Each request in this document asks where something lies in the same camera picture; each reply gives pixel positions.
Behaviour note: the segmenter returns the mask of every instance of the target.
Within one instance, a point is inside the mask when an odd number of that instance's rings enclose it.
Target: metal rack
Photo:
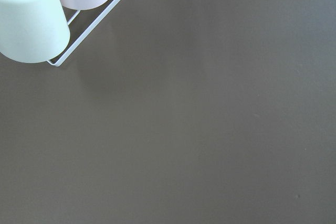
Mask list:
[[[64,8],[71,34],[70,42],[60,55],[47,62],[59,67],[119,1],[121,0],[108,0],[105,4],[92,10],[76,10],[74,12],[74,10]]]

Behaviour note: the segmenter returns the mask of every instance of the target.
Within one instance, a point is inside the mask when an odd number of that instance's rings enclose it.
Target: white wire rack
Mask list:
[[[121,0],[109,0],[108,5],[100,10],[99,15],[87,26],[87,28],[78,36],[74,41],[70,41],[68,47],[59,56],[47,62],[55,67],[59,67],[70,54],[79,46],[79,44],[90,34],[90,32],[108,15],[108,13],[119,3]],[[81,10],[77,10],[68,20],[68,25],[73,21],[76,22],[76,18],[81,13]]]

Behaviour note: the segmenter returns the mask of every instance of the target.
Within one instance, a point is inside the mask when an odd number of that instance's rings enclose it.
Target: dish rack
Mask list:
[[[61,54],[47,62],[59,67],[119,1],[121,0],[107,0],[103,5],[91,10],[71,10],[64,7],[71,34],[70,42]]]

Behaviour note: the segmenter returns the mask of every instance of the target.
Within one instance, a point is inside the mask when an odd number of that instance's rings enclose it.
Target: wire rack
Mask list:
[[[59,67],[119,1],[121,0],[108,0],[105,4],[91,10],[70,10],[64,8],[70,29],[70,42],[60,55],[47,62],[55,67]]]

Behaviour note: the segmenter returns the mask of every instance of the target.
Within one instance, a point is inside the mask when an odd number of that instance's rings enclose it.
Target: gray table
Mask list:
[[[123,0],[60,67],[0,57],[0,223],[336,223],[336,0]]]

